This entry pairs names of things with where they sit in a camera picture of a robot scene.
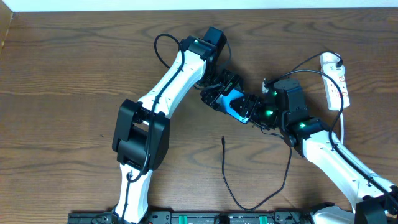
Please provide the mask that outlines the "blue Galaxy smartphone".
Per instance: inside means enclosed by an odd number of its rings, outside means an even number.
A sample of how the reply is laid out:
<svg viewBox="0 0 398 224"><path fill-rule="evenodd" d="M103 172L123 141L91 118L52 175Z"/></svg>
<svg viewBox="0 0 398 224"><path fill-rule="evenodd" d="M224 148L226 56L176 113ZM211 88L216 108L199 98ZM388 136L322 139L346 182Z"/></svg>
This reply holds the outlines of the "blue Galaxy smartphone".
<svg viewBox="0 0 398 224"><path fill-rule="evenodd" d="M247 124L249 121L249 118L240 116L234 109L232 109L232 107L230 105L230 103L233 100L238 99L242 96L244 96L243 93L239 92L238 90L233 89L227 96L221 95L217 99L216 102L220 104L218 111L232 116L234 119L238 120L239 122L241 122L243 124Z"/></svg>

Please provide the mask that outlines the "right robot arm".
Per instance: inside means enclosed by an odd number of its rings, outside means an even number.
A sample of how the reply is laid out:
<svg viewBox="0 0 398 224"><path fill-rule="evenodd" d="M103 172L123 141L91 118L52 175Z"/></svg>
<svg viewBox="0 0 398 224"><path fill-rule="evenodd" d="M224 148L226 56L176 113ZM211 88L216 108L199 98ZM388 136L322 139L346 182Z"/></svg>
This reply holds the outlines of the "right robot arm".
<svg viewBox="0 0 398 224"><path fill-rule="evenodd" d="M352 206L347 212L324 203L301 221L397 223L397 186L374 173L342 145L327 124L309 115L299 81L279 80L265 88L265 97L239 94L230 107L244 122L279 129L285 143L321 169Z"/></svg>

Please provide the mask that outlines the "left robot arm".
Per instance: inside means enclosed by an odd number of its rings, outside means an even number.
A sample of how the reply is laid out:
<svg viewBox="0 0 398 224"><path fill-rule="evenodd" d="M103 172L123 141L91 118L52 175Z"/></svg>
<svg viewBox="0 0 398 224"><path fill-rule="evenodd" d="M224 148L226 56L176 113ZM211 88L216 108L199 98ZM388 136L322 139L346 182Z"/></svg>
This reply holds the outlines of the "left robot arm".
<svg viewBox="0 0 398 224"><path fill-rule="evenodd" d="M203 38L189 36L177 42L178 53L165 75L137 102L125 100L119 107L112 149L121 169L121 193L113 210L113 223L139 223L147 212L150 179L169 148L170 119L194 85L220 88L210 106L233 118L249 120L230 103L242 94L233 89L236 77L221 84L217 61L227 45L222 30L210 27Z"/></svg>

